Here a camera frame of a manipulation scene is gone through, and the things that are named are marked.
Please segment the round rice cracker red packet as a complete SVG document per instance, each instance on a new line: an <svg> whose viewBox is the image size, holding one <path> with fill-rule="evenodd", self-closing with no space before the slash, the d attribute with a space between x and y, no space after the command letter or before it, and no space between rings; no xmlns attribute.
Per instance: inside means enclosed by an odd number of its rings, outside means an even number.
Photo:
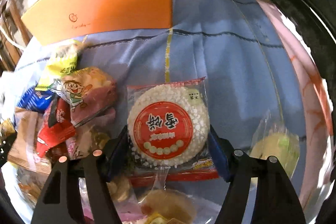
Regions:
<svg viewBox="0 0 336 224"><path fill-rule="evenodd" d="M210 118L204 77L127 87L127 133L133 186L160 172L168 181L218 178L207 145Z"/></svg>

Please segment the clear packet brown pastry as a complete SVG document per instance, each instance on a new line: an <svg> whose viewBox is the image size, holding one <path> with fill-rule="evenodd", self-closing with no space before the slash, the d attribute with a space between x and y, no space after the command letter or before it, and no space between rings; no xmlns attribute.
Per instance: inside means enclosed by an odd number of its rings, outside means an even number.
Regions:
<svg viewBox="0 0 336 224"><path fill-rule="evenodd" d="M166 187L168 173L164 167L158 169L153 186L139 198L141 211L146 216L145 223L193 223L197 216L193 200Z"/></svg>

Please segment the cartoon boy snack packet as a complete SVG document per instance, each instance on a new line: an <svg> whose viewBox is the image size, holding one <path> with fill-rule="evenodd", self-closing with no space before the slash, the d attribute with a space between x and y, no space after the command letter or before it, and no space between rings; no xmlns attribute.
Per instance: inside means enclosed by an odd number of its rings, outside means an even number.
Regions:
<svg viewBox="0 0 336 224"><path fill-rule="evenodd" d="M117 100L117 82L97 67L87 67L61 78L62 94L70 105L75 127L112 107Z"/></svg>

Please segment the yellow green snack packet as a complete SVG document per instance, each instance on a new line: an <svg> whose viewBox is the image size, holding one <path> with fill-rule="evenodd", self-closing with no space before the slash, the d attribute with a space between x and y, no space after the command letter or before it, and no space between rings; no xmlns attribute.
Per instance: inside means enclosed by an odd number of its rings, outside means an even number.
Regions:
<svg viewBox="0 0 336 224"><path fill-rule="evenodd" d="M83 46L83 42L71 39L66 45L58 47L47 61L35 90L47 91L55 81L76 71L78 55Z"/></svg>

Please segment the orange cardboard snack box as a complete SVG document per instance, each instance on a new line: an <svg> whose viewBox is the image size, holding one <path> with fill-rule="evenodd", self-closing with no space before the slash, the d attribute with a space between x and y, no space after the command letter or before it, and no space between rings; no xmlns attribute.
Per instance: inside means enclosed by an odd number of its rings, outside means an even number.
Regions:
<svg viewBox="0 0 336 224"><path fill-rule="evenodd" d="M47 45L100 32L170 28L173 0L38 0L21 20Z"/></svg>

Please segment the blue snack packet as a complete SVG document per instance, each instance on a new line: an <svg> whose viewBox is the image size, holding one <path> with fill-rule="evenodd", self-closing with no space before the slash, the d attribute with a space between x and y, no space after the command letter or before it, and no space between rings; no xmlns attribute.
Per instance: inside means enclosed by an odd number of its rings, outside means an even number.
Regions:
<svg viewBox="0 0 336 224"><path fill-rule="evenodd" d="M44 113L52 102L55 93L52 91L38 91L32 86L26 90L26 92L21 96L17 107L26 110Z"/></svg>

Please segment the red snack packet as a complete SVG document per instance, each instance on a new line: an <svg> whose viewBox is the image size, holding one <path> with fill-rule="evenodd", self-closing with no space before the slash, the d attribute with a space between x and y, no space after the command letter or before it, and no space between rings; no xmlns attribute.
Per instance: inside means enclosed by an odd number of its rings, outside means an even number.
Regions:
<svg viewBox="0 0 336 224"><path fill-rule="evenodd" d="M43 158L49 149L75 135L69 104L60 97L54 98L43 115L42 127L37 134L36 152Z"/></svg>

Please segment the blue cloth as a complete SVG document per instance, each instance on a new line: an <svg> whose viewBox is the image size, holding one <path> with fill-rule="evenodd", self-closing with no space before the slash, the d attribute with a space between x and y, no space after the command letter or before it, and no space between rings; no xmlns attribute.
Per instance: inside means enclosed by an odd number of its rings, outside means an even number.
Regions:
<svg viewBox="0 0 336 224"><path fill-rule="evenodd" d="M171 80L205 77L211 124L236 148L247 150L267 111L305 135L297 75L256 0L173 0L170 28L88 35L93 47L80 65L111 72L119 87L162 83L164 42L171 38Z"/></svg>

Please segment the clear packet pale pastry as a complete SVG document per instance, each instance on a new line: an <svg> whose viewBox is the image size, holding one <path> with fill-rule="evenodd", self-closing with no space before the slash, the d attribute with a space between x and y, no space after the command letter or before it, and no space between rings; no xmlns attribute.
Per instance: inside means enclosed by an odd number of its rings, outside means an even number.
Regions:
<svg viewBox="0 0 336 224"><path fill-rule="evenodd" d="M300 156L299 137L286 128L282 119L267 111L252 137L248 155L262 160L276 157L291 178Z"/></svg>

